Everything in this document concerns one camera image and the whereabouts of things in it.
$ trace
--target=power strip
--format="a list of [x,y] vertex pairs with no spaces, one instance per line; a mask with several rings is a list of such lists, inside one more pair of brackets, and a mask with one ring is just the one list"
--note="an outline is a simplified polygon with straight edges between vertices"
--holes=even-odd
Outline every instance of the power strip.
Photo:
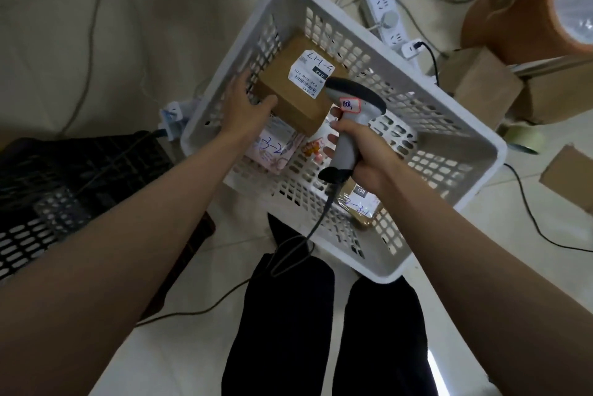
[[[396,0],[362,0],[360,7],[367,24],[370,27],[376,26],[372,32],[389,48],[400,53],[402,47],[410,42]],[[387,17],[390,20],[397,20],[396,23],[390,23],[393,27],[384,26],[386,14],[389,14]],[[410,62],[414,64],[416,69],[420,69],[415,57]]]

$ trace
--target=black plastic basket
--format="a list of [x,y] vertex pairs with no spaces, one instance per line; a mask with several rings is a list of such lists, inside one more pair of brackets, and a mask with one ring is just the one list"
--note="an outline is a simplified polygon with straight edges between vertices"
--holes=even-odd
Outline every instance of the black plastic basket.
[[[147,131],[53,142],[16,140],[0,153],[0,280],[172,166]],[[213,231],[206,215],[163,284],[166,291]]]

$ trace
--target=tiled floor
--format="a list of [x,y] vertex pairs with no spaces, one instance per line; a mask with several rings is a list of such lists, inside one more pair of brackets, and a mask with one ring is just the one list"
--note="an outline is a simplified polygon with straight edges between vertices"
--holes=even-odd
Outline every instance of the tiled floor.
[[[104,0],[97,25],[95,72],[88,100],[71,135],[151,129],[156,103],[188,98],[216,70],[256,0]],[[441,48],[458,44],[466,6],[404,0]],[[52,136],[70,114],[85,71],[86,30],[93,0],[0,0],[0,146],[22,135]],[[351,7],[353,17],[358,14]],[[409,33],[418,33],[407,23]],[[538,182],[560,148],[573,142],[593,156],[593,113],[544,126],[545,152],[511,152],[536,218],[549,237],[591,248],[593,222]],[[163,312],[199,310],[252,273],[273,249],[266,214],[226,187],[209,208],[217,224],[172,288]],[[560,250],[535,232],[512,174],[501,170],[463,212],[516,257],[593,310],[593,254]],[[336,272],[336,310],[324,395],[356,275],[323,256]],[[492,395],[485,372],[463,342],[426,275],[412,264],[406,278],[419,294],[429,346],[451,395]],[[237,331],[244,289],[216,310],[134,331],[93,390],[119,394],[215,395]]]

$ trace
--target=handheld scanner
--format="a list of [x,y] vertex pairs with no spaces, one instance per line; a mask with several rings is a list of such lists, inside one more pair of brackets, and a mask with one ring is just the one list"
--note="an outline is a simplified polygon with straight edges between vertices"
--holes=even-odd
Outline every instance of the handheld scanner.
[[[372,119],[384,115],[387,105],[383,98],[362,84],[344,78],[328,78],[326,93],[344,115],[342,118],[367,125]],[[330,184],[343,184],[359,159],[359,150],[351,135],[341,133],[330,166],[319,173],[319,179]]]

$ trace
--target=laundry basket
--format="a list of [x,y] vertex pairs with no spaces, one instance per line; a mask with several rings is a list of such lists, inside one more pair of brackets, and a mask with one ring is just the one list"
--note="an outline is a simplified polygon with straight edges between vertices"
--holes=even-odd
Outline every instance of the laundry basket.
[[[260,0],[204,93],[182,135],[190,155],[216,136],[229,80],[249,66],[251,88],[283,44],[304,32],[387,102],[386,115],[370,126],[447,202],[460,210],[502,166],[504,141],[429,78],[382,44],[330,0]],[[281,175],[244,157],[225,183],[251,198],[303,235],[319,219],[327,200],[322,165],[296,153]],[[334,205],[312,240],[378,283],[402,275],[412,254],[396,225],[382,211],[366,231]]]

